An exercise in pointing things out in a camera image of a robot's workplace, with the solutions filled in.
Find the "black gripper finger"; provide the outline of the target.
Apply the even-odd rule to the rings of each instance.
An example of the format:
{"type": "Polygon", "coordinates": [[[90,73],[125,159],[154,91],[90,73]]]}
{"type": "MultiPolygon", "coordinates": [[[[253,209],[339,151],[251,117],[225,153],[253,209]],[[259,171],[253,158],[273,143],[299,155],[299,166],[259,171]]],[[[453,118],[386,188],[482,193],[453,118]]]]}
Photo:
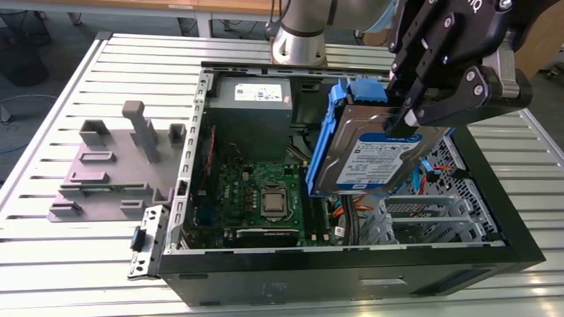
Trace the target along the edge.
{"type": "Polygon", "coordinates": [[[409,90],[389,86],[403,99],[402,108],[386,127],[389,135],[413,135],[419,127],[462,127],[526,108],[533,86],[515,66],[511,49],[499,49],[482,65],[465,70],[455,89],[429,93],[430,85],[415,77],[409,90]]]}
{"type": "Polygon", "coordinates": [[[417,97],[430,87],[455,24],[449,6],[398,7],[389,49],[395,54],[387,88],[393,96],[417,97]]]}

